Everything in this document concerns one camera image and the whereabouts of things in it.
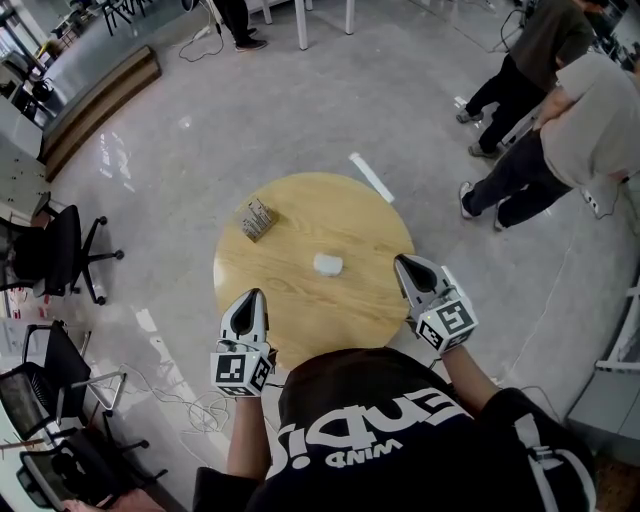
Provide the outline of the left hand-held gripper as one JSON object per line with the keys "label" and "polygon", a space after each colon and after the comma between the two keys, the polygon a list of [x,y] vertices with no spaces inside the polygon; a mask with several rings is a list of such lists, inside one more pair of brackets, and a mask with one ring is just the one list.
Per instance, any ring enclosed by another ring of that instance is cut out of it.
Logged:
{"label": "left hand-held gripper", "polygon": [[275,350],[267,340],[269,317],[257,288],[239,296],[223,313],[216,350],[210,354],[211,382],[228,398],[258,398],[275,372]]}

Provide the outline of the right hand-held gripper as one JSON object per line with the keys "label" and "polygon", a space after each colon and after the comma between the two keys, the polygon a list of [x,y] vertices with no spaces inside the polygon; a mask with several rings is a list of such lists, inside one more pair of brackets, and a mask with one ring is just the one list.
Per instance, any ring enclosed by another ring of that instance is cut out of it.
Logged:
{"label": "right hand-held gripper", "polygon": [[448,269],[421,256],[399,254],[394,271],[410,304],[416,335],[439,354],[465,343],[478,320],[469,297]]}

